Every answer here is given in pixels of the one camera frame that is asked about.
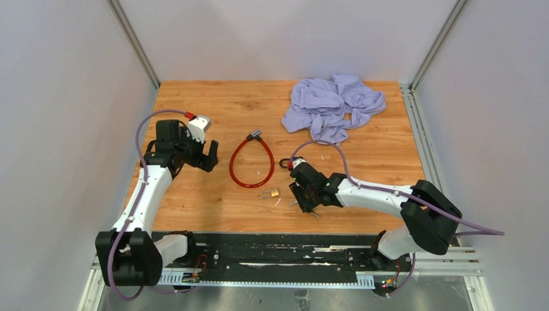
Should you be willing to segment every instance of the red cable lock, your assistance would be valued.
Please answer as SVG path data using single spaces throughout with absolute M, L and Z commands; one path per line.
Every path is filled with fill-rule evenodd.
M 271 152 L 271 149 L 269 149 L 269 146 L 267 146 L 267 143 L 265 143 L 265 141 L 263 141 L 263 139 L 260 137 L 260 134 L 261 134 L 261 131 L 259 129 L 253 131 L 250 135 L 248 135 L 248 137 L 246 137 L 246 139 L 244 139 L 244 141 L 242 143 L 240 143 L 238 145 L 238 147 L 236 147 L 236 150 L 232 153 L 232 156 L 230 157 L 230 163 L 229 163 L 230 177 L 232 178 L 232 180 L 234 180 L 235 183 L 237 183 L 239 186 L 242 186 L 244 188 L 257 188 L 259 186 L 265 185 L 265 183 L 267 183 L 267 181 L 269 181 L 269 179 L 271 179 L 271 176 L 273 175 L 273 172 L 275 171 L 275 159 L 273 157 L 273 153 Z M 238 180 L 236 175 L 234 175 L 234 172 L 232 170 L 232 166 L 234 164 L 234 159 L 236 158 L 236 154 L 240 151 L 240 149 L 242 149 L 242 147 L 244 147 L 244 145 L 246 143 L 248 143 L 249 141 L 252 141 L 253 139 L 256 139 L 257 141 L 259 141 L 263 145 L 263 147 L 265 148 L 267 153 L 269 154 L 269 159 L 271 160 L 271 169 L 269 170 L 269 173 L 268 173 L 267 177 L 265 177 L 265 179 L 263 179 L 262 181 L 260 181 L 258 183 L 254 183 L 254 184 L 250 185 L 250 184 L 243 183 L 242 181 Z

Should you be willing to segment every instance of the crumpled cloth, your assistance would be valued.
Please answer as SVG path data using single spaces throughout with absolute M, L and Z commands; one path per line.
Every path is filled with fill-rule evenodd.
M 346 130 L 363 126 L 385 108 L 385 95 L 365 86 L 360 76 L 305 79 L 293 87 L 282 124 L 290 133 L 309 128 L 313 139 L 341 143 L 349 138 Z M 350 120 L 344 120 L 345 113 L 351 113 Z

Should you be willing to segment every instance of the purple cable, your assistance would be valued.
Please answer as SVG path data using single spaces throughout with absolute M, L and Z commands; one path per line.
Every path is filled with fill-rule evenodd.
M 124 232 L 126 232 L 126 229 L 129 226 L 129 223 L 130 223 L 129 219 L 135 213 L 135 209 L 137 208 L 137 205 L 139 204 L 139 201 L 141 200 L 141 196 L 143 196 L 145 186 L 147 185 L 149 170 L 147 168 L 147 163 L 145 162 L 145 158 L 143 156 L 143 153 L 141 152 L 141 147 L 139 146 L 139 133 L 141 132 L 141 128 L 143 127 L 143 125 L 145 125 L 145 123 L 150 118 L 152 118 L 155 115 L 158 115 L 160 113 L 166 113 L 166 112 L 180 113 L 182 115 L 186 114 L 185 111 L 176 110 L 176 109 L 164 109 L 164 110 L 159 110 L 159 111 L 153 112 L 150 115 L 148 115 L 145 119 L 143 119 L 141 121 L 141 123 L 139 123 L 139 126 L 137 127 L 137 131 L 135 132 L 135 148 L 137 149 L 137 155 L 139 156 L 139 161 L 143 165 L 143 172 L 144 172 L 143 182 L 141 183 L 141 187 L 139 188 L 139 192 L 137 193 L 137 196 L 135 197 L 135 201 L 133 202 L 133 205 L 131 206 L 131 209 L 129 210 L 128 218 L 124 222 L 124 225 L 122 226 L 122 228 L 120 229 L 120 232 L 118 232 L 117 237 L 115 238 L 113 246 L 111 247 L 111 251 L 109 252 L 109 258 L 107 260 L 107 278 L 109 279 L 109 284 L 111 285 L 111 288 L 112 288 L 113 292 L 118 296 L 118 298 L 120 298 L 123 301 L 132 301 L 132 300 L 136 299 L 139 296 L 139 294 L 141 294 L 141 291 L 143 291 L 143 286 L 141 286 L 139 288 L 139 290 L 137 290 L 137 293 L 135 293 L 135 295 L 133 295 L 131 297 L 126 297 L 122 293 L 120 293 L 120 291 L 118 290 L 118 288 L 115 284 L 115 278 L 113 276 L 113 261 L 115 259 L 115 253 L 117 251 L 118 245 L 120 244 L 120 240 L 122 240 L 122 235 L 124 234 Z
M 377 191 L 383 191 L 383 192 L 389 192 L 389 193 L 395 193 L 395 189 L 391 189 L 391 188 L 385 188 L 385 187 L 377 187 L 377 186 L 368 186 L 368 185 L 359 185 L 356 181 L 354 181 L 352 178 L 351 178 L 351 175 L 349 174 L 349 168 L 347 167 L 347 159 L 345 158 L 345 155 L 343 154 L 343 151 L 338 147 L 336 146 L 335 144 L 332 144 L 331 142 L 329 141 L 322 141 L 322 140 L 318 140 L 318 139 L 315 139 L 315 140 L 312 140 L 312 141 L 308 141 L 306 143 L 303 143 L 301 144 L 299 147 L 297 147 L 297 149 L 293 152 L 293 154 L 291 155 L 290 157 L 290 161 L 293 161 L 295 155 L 297 154 L 297 152 L 307 146 L 308 144 L 311 144 L 311 143 L 323 143 L 323 144 L 328 144 L 332 147 L 334 147 L 338 152 L 339 154 L 341 155 L 341 159 L 343 160 L 343 167 L 345 169 L 345 175 L 347 176 L 347 179 L 349 180 L 349 182 L 357 187 L 360 187 L 360 188 L 364 188 L 364 189 L 370 189 L 370 190 L 377 190 Z M 402 192 L 402 191 L 398 191 L 397 190 L 397 193 L 398 195 L 400 196 L 404 196 L 408 199 L 411 199 L 411 200 L 414 200 L 426 207 L 428 207 L 429 209 L 441 214 L 442 216 L 446 217 L 446 218 L 449 218 L 459 224 L 462 224 L 462 225 L 466 225 L 468 227 L 471 227 L 473 229 L 476 229 L 478 230 L 478 232 L 475 232 L 475 231 L 468 231 L 468 232 L 463 232 L 463 233 L 457 233 L 456 235 L 473 235 L 473 234 L 478 234 L 478 235 L 505 235 L 505 233 L 503 231 L 498 231 L 498 230 L 494 230 L 494 229 L 490 229 L 490 228 L 486 228 L 486 227 L 483 227 L 481 225 L 477 225 L 477 224 L 474 224 L 472 222 L 468 222 L 467 220 L 463 220 L 461 218 L 458 218 L 454 215 L 451 215 L 443 210 L 441 210 L 440 208 L 438 208 L 437 206 L 423 200 L 423 199 L 420 199 L 418 198 L 417 196 L 413 195 L 413 194 L 408 194 L 406 192 Z
M 400 284 L 394 291 L 392 291 L 391 294 L 387 294 L 387 295 L 389 295 L 389 297 L 392 297 L 394 294 L 398 293 L 400 291 L 400 289 L 402 287 L 404 287 L 404 285 L 406 285 L 406 283 L 408 283 L 408 281 L 412 278 L 412 273 L 414 272 L 415 267 L 416 267 L 416 253 L 412 253 L 412 266 L 410 267 L 410 271 L 408 272 L 408 275 L 406 276 L 406 279 L 404 279 L 402 284 Z

